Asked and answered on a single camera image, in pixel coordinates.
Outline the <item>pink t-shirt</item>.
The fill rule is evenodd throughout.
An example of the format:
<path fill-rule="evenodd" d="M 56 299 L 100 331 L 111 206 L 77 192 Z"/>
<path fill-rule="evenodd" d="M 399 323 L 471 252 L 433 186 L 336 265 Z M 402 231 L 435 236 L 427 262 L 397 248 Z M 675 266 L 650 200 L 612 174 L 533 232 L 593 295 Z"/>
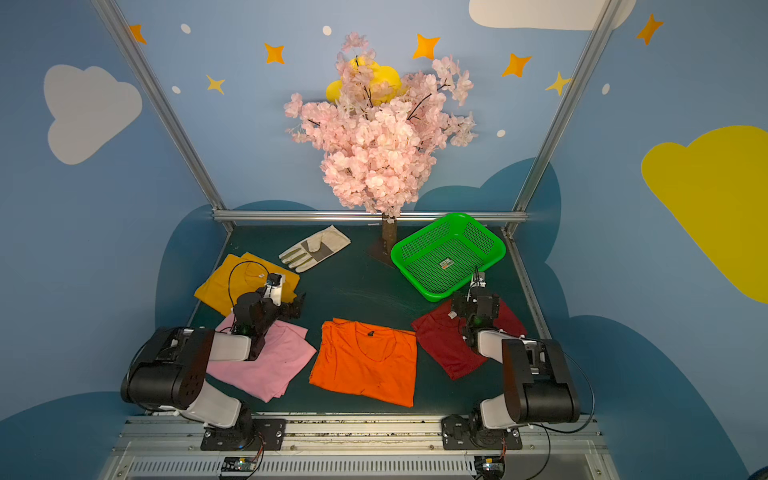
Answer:
<path fill-rule="evenodd" d="M 307 333 L 304 327 L 277 320 L 255 360 L 210 362 L 207 373 L 265 403 L 282 397 L 290 381 L 316 354 L 306 340 Z"/>

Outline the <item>dark red t-shirt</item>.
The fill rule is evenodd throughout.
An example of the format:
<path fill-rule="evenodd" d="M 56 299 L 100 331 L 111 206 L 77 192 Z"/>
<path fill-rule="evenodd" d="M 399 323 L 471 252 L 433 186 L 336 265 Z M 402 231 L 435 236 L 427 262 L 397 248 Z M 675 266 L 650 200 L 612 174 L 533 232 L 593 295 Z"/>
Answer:
<path fill-rule="evenodd" d="M 452 380 L 460 379 L 488 361 L 465 342 L 462 329 L 466 319 L 451 314 L 450 300 L 411 323 L 418 344 L 444 369 Z"/>

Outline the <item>yellow t-shirt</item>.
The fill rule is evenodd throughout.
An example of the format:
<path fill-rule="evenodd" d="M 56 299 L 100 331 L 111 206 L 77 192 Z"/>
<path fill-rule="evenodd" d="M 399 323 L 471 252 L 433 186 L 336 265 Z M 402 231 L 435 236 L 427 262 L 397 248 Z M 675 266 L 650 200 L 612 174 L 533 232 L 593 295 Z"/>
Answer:
<path fill-rule="evenodd" d="M 234 302 L 242 294 L 265 285 L 269 273 L 284 276 L 282 302 L 292 302 L 296 298 L 300 276 L 248 252 L 240 257 L 229 254 L 194 296 L 221 315 L 228 316 Z"/>

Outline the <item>orange t-shirt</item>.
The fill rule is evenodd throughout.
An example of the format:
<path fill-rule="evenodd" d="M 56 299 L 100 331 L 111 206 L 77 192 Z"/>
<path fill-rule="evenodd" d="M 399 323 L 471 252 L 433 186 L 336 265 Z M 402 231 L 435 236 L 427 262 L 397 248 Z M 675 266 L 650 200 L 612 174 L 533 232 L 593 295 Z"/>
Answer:
<path fill-rule="evenodd" d="M 322 341 L 309 383 L 400 407 L 414 406 L 418 344 L 412 331 L 334 318 Z"/>

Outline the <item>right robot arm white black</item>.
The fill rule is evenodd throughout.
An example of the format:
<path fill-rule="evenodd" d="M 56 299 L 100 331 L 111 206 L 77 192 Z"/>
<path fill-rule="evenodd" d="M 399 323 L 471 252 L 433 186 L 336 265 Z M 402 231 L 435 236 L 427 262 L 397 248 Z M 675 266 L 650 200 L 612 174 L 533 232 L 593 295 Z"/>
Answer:
<path fill-rule="evenodd" d="M 503 392 L 479 405 L 483 428 L 578 421 L 580 399 L 558 342 L 502 332 L 494 324 L 501 300 L 481 287 L 454 294 L 451 311 L 465 321 L 461 334 L 468 347 L 502 366 Z"/>

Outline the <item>green plastic basket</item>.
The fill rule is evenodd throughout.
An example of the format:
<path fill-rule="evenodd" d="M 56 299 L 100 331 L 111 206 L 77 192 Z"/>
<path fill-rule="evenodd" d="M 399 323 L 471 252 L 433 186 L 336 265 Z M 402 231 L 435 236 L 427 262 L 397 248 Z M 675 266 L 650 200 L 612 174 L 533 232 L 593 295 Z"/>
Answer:
<path fill-rule="evenodd" d="M 450 297 L 505 255 L 505 243 L 465 213 L 435 220 L 391 250 L 393 264 L 433 303 Z"/>

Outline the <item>white grey work glove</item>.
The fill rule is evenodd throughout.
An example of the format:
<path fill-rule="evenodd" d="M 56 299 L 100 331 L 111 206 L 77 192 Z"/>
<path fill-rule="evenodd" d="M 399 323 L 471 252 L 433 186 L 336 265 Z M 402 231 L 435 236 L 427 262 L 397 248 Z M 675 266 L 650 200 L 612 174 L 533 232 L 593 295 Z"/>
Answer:
<path fill-rule="evenodd" d="M 340 252 L 351 240 L 331 225 L 296 243 L 279 255 L 280 261 L 297 274 L 306 272 Z"/>

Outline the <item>right controller board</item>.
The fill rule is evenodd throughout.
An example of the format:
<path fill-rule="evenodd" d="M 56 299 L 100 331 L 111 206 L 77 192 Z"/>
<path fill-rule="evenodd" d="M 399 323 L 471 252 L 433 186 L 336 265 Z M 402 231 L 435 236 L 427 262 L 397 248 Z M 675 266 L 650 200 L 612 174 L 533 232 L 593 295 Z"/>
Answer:
<path fill-rule="evenodd" d="M 474 480 L 501 480 L 505 474 L 505 462 L 501 457 L 476 456 Z"/>

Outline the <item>controller board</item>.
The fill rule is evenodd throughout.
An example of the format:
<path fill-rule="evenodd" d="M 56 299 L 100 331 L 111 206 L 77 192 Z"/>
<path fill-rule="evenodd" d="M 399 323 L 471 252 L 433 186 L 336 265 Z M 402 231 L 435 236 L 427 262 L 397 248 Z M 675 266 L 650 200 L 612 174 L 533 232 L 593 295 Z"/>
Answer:
<path fill-rule="evenodd" d="M 221 463 L 219 476 L 247 478 L 256 470 L 257 461 L 255 457 L 224 457 Z"/>
<path fill-rule="evenodd" d="M 505 474 L 505 462 L 501 457 L 476 456 L 474 480 L 501 480 Z"/>

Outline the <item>left controller board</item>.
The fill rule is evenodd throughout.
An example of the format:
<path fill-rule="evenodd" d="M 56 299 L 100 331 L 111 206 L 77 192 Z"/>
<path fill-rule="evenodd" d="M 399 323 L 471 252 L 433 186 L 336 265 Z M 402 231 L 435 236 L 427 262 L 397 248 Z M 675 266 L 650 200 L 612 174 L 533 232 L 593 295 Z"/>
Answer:
<path fill-rule="evenodd" d="M 255 457 L 224 457 L 221 463 L 219 476 L 247 478 L 256 470 L 257 461 Z"/>

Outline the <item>pink artificial blossom tree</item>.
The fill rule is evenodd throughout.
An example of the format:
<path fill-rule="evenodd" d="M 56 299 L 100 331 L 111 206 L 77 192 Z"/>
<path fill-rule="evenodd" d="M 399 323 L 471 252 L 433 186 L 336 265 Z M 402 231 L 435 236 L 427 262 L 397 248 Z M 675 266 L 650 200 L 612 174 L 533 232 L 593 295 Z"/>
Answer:
<path fill-rule="evenodd" d="M 419 193 L 449 145 L 466 147 L 475 138 L 471 114 L 445 109 L 448 100 L 463 106 L 474 84 L 468 70 L 451 56 L 438 58 L 437 38 L 418 36 L 414 53 L 431 63 L 428 72 L 400 75 L 381 65 L 367 38 L 345 37 L 323 101 L 295 93 L 284 106 L 298 120 L 290 130 L 296 143 L 323 154 L 324 182 L 340 204 L 382 218 L 380 251 L 388 258 L 397 242 L 397 219 Z"/>

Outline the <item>right frame post aluminium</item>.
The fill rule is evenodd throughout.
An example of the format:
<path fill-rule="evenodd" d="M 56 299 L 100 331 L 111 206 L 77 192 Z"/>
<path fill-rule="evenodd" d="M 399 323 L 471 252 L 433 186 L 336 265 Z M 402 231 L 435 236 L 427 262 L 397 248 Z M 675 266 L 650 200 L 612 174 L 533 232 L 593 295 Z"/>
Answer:
<path fill-rule="evenodd" d="M 622 4 L 623 1 L 620 0 L 609 0 L 604 3 L 599 11 L 596 24 L 574 69 L 572 81 L 569 83 L 567 91 L 558 105 L 541 148 L 516 198 L 512 209 L 513 213 L 527 213 L 528 206 L 610 39 Z"/>

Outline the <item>frame post aluminium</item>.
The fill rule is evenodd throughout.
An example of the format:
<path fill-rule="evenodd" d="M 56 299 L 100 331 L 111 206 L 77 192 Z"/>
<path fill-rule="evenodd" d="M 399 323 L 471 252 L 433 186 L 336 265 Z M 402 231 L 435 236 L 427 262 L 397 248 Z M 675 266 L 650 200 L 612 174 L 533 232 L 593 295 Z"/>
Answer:
<path fill-rule="evenodd" d="M 513 213 L 527 213 L 528 206 L 610 39 L 622 4 L 623 1 L 620 0 L 609 0 L 604 3 L 599 11 L 596 24 L 574 69 L 572 81 L 569 83 L 567 91 L 558 105 L 541 148 L 516 198 L 512 209 Z"/>
<path fill-rule="evenodd" d="M 211 206 L 212 217 L 227 209 L 215 187 L 202 159 L 173 110 L 150 63 L 143 54 L 140 43 L 134 38 L 129 24 L 116 1 L 95 0 L 92 4 L 102 22 L 117 44 L 121 54 L 132 69 L 150 103 L 157 112 L 171 140 Z"/>

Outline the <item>rear frame crossbar aluminium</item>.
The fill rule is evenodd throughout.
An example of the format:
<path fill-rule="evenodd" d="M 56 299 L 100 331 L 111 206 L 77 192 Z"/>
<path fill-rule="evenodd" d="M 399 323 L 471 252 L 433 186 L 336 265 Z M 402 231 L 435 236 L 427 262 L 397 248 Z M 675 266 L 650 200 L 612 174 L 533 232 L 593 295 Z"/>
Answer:
<path fill-rule="evenodd" d="M 523 223 L 525 212 L 469 212 L 479 222 Z M 214 209 L 213 219 L 219 222 L 374 222 L 381 214 L 365 211 L 264 211 Z"/>

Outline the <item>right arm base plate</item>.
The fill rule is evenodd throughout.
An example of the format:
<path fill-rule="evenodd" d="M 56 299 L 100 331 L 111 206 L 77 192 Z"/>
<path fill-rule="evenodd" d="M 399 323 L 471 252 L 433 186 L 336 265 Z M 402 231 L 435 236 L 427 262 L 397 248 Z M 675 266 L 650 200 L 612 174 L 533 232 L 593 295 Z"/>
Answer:
<path fill-rule="evenodd" d="M 521 450 L 517 428 L 489 429 L 477 415 L 449 415 L 440 421 L 445 450 Z"/>

